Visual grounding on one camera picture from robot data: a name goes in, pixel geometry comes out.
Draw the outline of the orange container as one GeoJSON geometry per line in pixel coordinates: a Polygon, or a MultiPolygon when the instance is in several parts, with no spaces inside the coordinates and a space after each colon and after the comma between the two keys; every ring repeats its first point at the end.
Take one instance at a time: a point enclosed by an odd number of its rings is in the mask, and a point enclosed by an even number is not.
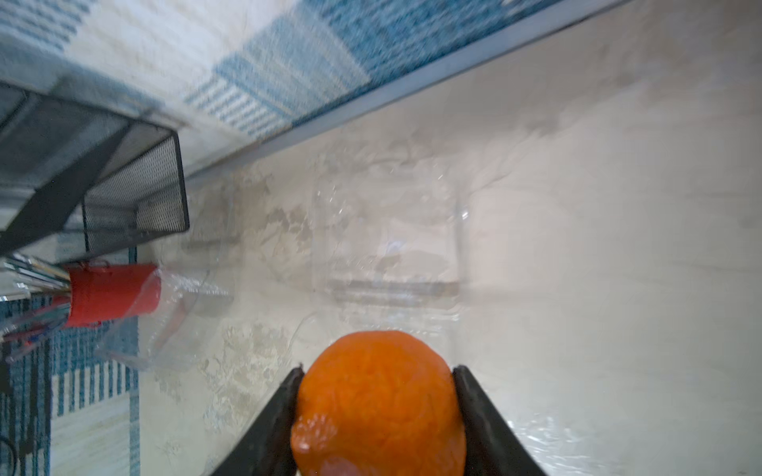
{"type": "Polygon", "coordinates": [[[345,335],[303,378],[290,444],[303,475],[462,475],[452,370],[402,331],[345,335]]]}

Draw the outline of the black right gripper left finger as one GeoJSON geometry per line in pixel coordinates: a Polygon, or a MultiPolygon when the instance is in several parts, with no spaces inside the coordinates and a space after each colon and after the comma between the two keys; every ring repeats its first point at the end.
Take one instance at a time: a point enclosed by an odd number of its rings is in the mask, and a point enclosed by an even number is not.
{"type": "Polygon", "coordinates": [[[298,468],[291,450],[297,398],[305,376],[293,368],[236,447],[218,464],[213,476],[294,476],[298,468]]]}

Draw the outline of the clear clamshell container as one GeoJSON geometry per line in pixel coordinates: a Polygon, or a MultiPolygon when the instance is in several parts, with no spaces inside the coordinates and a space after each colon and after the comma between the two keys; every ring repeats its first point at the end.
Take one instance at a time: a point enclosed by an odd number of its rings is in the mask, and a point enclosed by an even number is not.
{"type": "Polygon", "coordinates": [[[139,296],[148,297],[152,285],[161,289],[156,309],[133,307],[126,319],[111,323],[95,354],[142,372],[187,371],[231,308],[235,280],[216,267],[175,264],[159,267],[139,296]]]}
{"type": "Polygon", "coordinates": [[[334,169],[317,180],[313,284],[349,319],[435,332],[466,300],[466,199],[444,161],[334,169]]]}

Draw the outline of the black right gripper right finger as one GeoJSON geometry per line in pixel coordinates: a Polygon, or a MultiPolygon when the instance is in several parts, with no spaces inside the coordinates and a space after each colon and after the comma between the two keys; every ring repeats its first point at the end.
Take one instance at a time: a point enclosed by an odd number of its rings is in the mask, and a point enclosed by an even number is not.
{"type": "Polygon", "coordinates": [[[546,476],[464,365],[452,370],[466,432],[465,476],[546,476]]]}

